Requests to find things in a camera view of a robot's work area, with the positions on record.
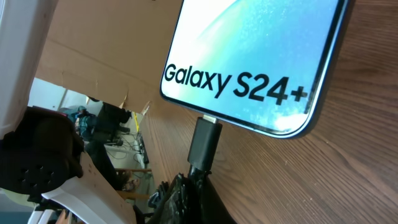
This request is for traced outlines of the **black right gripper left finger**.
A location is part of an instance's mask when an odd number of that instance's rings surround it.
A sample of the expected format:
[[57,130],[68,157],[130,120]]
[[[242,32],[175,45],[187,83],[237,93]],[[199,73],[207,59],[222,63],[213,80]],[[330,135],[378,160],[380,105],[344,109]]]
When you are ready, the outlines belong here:
[[193,186],[183,174],[177,174],[156,208],[152,223],[188,224],[191,222]]

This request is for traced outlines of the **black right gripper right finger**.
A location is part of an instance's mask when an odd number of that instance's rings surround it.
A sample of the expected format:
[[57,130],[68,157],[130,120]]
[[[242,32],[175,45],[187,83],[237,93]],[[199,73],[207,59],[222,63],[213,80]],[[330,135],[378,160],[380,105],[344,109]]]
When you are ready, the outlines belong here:
[[200,204],[201,222],[204,224],[236,224],[208,178],[209,174],[209,172],[195,170],[195,188]]

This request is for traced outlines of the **blue Galaxy smartphone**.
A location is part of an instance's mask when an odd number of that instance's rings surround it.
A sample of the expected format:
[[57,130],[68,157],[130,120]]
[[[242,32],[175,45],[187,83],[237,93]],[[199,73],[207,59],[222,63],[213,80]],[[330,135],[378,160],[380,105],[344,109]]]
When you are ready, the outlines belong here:
[[277,139],[309,133],[326,98],[352,0],[181,3],[161,97]]

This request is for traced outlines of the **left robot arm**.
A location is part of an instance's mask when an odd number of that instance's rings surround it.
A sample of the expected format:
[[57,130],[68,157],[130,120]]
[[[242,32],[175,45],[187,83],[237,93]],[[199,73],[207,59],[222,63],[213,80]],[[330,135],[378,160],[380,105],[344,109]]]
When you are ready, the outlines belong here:
[[135,223],[94,166],[74,125],[29,106],[55,1],[1,2],[1,188],[56,203],[85,223]]

